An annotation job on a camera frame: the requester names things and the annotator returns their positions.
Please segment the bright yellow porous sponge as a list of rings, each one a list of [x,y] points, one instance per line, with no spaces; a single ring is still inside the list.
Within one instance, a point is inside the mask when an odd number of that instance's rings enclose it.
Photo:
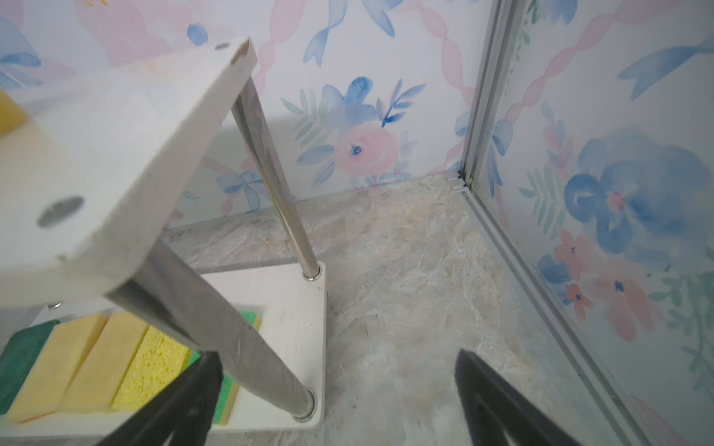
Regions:
[[[141,409],[181,374],[190,354],[187,347],[150,327],[117,391],[112,410]]]

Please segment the dark green scouring sponge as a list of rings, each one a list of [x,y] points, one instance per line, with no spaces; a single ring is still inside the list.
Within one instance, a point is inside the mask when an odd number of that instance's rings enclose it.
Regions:
[[[54,327],[59,323],[57,320],[46,321],[11,336],[1,354],[2,416],[9,411]]]

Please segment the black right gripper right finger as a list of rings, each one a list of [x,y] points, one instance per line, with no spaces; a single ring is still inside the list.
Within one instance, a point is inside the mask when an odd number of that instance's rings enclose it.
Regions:
[[[474,352],[459,351],[455,381],[474,445],[578,444]]]

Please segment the light green sponge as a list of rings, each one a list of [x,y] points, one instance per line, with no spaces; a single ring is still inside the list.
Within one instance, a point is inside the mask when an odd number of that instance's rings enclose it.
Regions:
[[[240,313],[256,330],[260,329],[261,316],[257,311],[241,310]],[[184,366],[182,366],[182,369],[185,370],[199,358],[200,354],[191,349],[186,349],[184,346],[182,346],[182,348],[186,350]],[[239,388],[240,386],[228,375],[223,377],[221,390],[219,391],[219,397],[212,418],[213,425],[226,426],[228,424]]]

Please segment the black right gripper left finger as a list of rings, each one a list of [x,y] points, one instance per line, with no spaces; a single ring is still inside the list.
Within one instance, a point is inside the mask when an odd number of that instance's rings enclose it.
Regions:
[[[219,355],[204,353],[100,444],[205,444],[222,381]]]

